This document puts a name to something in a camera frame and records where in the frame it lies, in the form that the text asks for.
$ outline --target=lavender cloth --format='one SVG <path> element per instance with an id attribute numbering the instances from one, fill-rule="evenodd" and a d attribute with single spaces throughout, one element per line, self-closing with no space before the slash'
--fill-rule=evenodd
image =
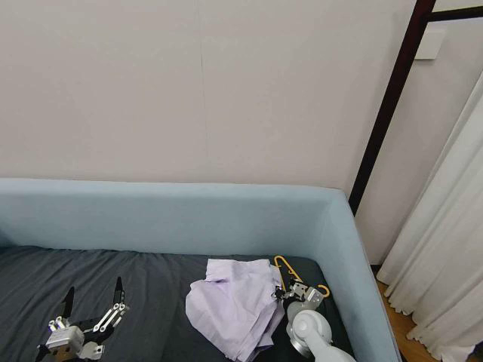
<path id="1" fill-rule="evenodd" d="M 227 358 L 252 361 L 273 345 L 271 336 L 285 313 L 274 297 L 280 279 L 268 259 L 209 259 L 206 279 L 191 284 L 186 315 Z"/>

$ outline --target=mattress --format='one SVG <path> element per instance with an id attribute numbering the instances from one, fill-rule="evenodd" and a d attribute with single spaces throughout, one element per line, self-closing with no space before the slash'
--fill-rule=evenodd
<path id="1" fill-rule="evenodd" d="M 271 256 L 215 256 L 241 261 Z M 0 248 L 0 360 L 34 361 L 36 346 L 48 338 L 48 321 L 71 286 L 71 321 L 102 316 L 112 304 L 115 281 L 122 277 L 131 307 L 107 339 L 102 361 L 225 361 L 189 323 L 185 298 L 193 281 L 205 278 L 209 256 L 111 250 Z M 317 263 L 289 257 L 308 284 L 326 284 Z M 346 329 L 332 297 L 319 311 L 328 319 L 334 345 L 352 353 Z M 307 360 L 291 346 L 286 317 L 273 335 L 275 345 L 256 361 Z"/>

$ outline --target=wall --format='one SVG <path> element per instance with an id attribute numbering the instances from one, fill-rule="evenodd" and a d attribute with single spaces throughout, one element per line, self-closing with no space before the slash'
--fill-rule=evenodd
<path id="1" fill-rule="evenodd" d="M 440 0 L 435 11 L 477 5 Z M 430 26 L 446 38 L 436 60 L 413 64 L 356 215 L 373 263 L 389 252 L 483 71 L 483 20 Z"/>
<path id="2" fill-rule="evenodd" d="M 5 0 L 0 176 L 288 183 L 349 194 L 413 6 Z M 368 190 L 374 200 L 363 200 L 358 224 L 372 262 L 481 70 L 478 33 L 455 29 L 451 47 L 411 73 L 394 122 L 401 130 L 390 130 L 381 180 Z"/>

